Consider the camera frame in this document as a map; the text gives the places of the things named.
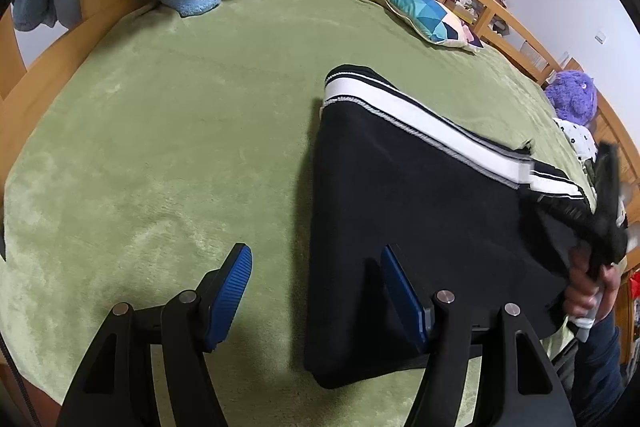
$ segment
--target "cable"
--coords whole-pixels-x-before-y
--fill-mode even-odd
[[[2,333],[0,333],[0,351],[2,351],[2,355],[6,360],[6,363],[9,365],[9,369],[11,369],[12,375],[14,375],[15,382],[18,384],[18,389],[20,389],[20,394],[22,395],[22,399],[24,400],[24,404],[27,406],[29,410],[29,414],[31,415],[31,420],[35,427],[42,427],[40,423],[40,419],[36,414],[36,410],[33,407],[33,403],[31,402],[31,398],[29,398],[29,393],[27,393],[27,388],[24,386],[24,380],[22,379],[22,375],[18,371],[18,368],[15,365],[14,359],[9,353],[9,348],[4,343],[4,338],[2,337]]]

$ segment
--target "wooden bed frame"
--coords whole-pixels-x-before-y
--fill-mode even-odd
[[[151,0],[80,0],[82,22],[56,40],[27,69],[18,49],[10,10],[0,18],[0,210],[4,182],[20,150],[53,99],[79,68],[94,46],[126,14]],[[561,67],[538,40],[495,0],[478,0],[485,8],[472,26],[485,42],[500,50],[539,85]],[[519,50],[489,28],[501,17],[546,60],[540,70]],[[567,69],[581,69],[571,60]],[[598,99],[596,141],[620,147],[622,180],[632,186],[629,222],[640,221],[640,155],[622,122],[602,95]],[[640,248],[628,255],[627,270],[640,266]]]

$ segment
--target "geometric pattern pillow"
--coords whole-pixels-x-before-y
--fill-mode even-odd
[[[436,0],[373,0],[389,8],[431,44],[474,51],[463,23]]]

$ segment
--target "metal screw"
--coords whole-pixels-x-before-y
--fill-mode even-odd
[[[436,298],[440,302],[451,304],[456,299],[456,296],[453,295],[453,292],[450,292],[449,290],[440,290],[438,293],[436,293]]]
[[[504,311],[506,311],[512,317],[517,317],[518,315],[520,315],[520,306],[510,302],[504,305]]]
[[[111,308],[111,312],[113,312],[116,317],[120,317],[129,311],[129,305],[126,302],[119,302],[113,308]]]
[[[183,304],[189,304],[190,302],[193,302],[197,296],[197,293],[193,290],[185,290],[180,294],[178,300]]]

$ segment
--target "green fleece blanket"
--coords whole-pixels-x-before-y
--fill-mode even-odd
[[[143,11],[79,68],[6,184],[0,328],[23,375],[62,401],[113,304],[164,303],[242,241],[254,271],[228,340],[207,357],[229,425],[402,425],[421,371],[325,391],[302,367],[324,76],[370,66],[472,131],[530,141],[589,192],[542,91],[494,49],[431,46],[367,0],[223,0],[186,19]]]

